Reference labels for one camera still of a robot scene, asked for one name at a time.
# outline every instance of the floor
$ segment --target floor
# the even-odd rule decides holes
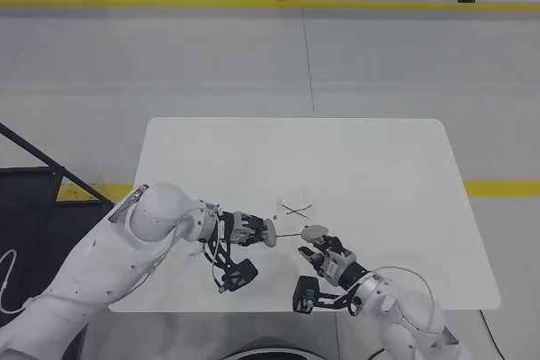
[[[131,183],[148,120],[180,115],[438,118],[463,179],[540,179],[540,14],[0,10],[0,121],[87,182]],[[0,138],[0,167],[32,165]],[[472,208],[492,332],[508,360],[540,359],[540,198]],[[447,317],[497,359],[477,311]],[[343,314],[107,313],[83,358],[210,360],[260,338],[327,359],[380,346]]]

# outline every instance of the yellow floor line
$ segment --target yellow floor line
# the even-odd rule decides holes
[[[348,0],[0,0],[0,7],[257,7],[353,10],[527,12],[540,13],[540,3],[458,4]]]
[[[540,197],[540,181],[464,181],[468,197]],[[131,189],[132,184],[94,184],[94,189],[117,202]],[[95,198],[76,184],[63,184],[59,201],[87,201]]]

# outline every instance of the black cable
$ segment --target black cable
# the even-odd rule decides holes
[[[380,350],[378,350],[375,353],[373,353],[372,355],[370,355],[370,357],[368,357],[368,360],[374,360],[379,354],[383,353],[384,351],[386,351],[386,350],[381,348]]]
[[[482,310],[478,310],[480,313],[480,317],[482,318],[482,322],[484,323],[484,326],[486,327],[486,331],[488,331],[488,336],[490,337],[490,341],[496,348],[496,351],[498,352],[498,355],[502,360],[506,360],[506,357],[502,354],[500,351],[500,348],[498,347],[498,344],[496,344],[496,340],[494,340],[494,336],[492,335],[492,331],[490,330],[490,326],[488,326],[488,321],[486,321],[486,317],[484,316],[484,312]]]
[[[290,236],[300,236],[301,234],[286,234],[286,235],[276,235],[277,238],[286,238]]]

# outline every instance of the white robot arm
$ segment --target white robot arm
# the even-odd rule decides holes
[[[132,191],[72,249],[44,293],[29,299],[25,310],[0,328],[0,359],[60,359],[78,332],[108,305],[136,290],[180,238],[212,247],[223,221],[226,234],[221,235],[232,243],[275,245],[270,220],[220,211],[191,200],[172,184]],[[231,260],[221,254],[222,249],[211,260],[218,267],[226,261],[222,283],[217,281],[221,292],[235,291],[256,277],[249,260],[229,265]]]
[[[439,307],[426,295],[405,292],[356,256],[328,230],[311,226],[302,238],[320,250],[301,254],[345,295],[320,292],[318,279],[301,276],[292,299],[296,312],[314,307],[362,312],[380,321],[379,334],[396,360],[465,360],[464,346],[444,324]],[[221,246],[275,246],[274,224],[242,212],[191,200],[171,184],[143,185],[119,202],[74,247],[43,294],[29,299],[16,319],[0,328],[0,359],[58,360],[78,332],[108,305],[136,290],[179,240],[200,241],[212,266],[224,271],[219,291],[236,291],[257,275],[249,260],[234,264]]]
[[[471,359],[466,346],[446,327],[444,313],[434,302],[429,287],[430,297],[421,292],[406,291],[377,271],[398,268],[416,273],[393,266],[368,271],[356,262],[356,255],[344,248],[338,238],[327,234],[328,229],[323,226],[306,227],[301,237],[319,252],[308,247],[300,247],[299,252],[318,276],[333,286],[342,287],[346,294],[322,293],[317,278],[301,276],[292,297],[295,312],[308,314],[315,307],[347,308],[353,316],[360,313],[369,316],[377,321],[384,349],[395,360]]]

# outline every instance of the tabletop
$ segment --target tabletop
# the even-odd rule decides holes
[[[155,118],[136,185],[158,181],[227,212],[277,216],[277,233],[320,224],[367,269],[403,266],[424,276],[447,310],[495,309],[500,294],[442,123],[431,119]],[[311,205],[309,219],[281,203]],[[299,275],[315,275],[301,238],[233,247],[258,277],[218,293],[210,263],[180,240],[118,312],[291,311]],[[425,291],[413,275],[386,270]],[[341,293],[320,279],[323,292]]]

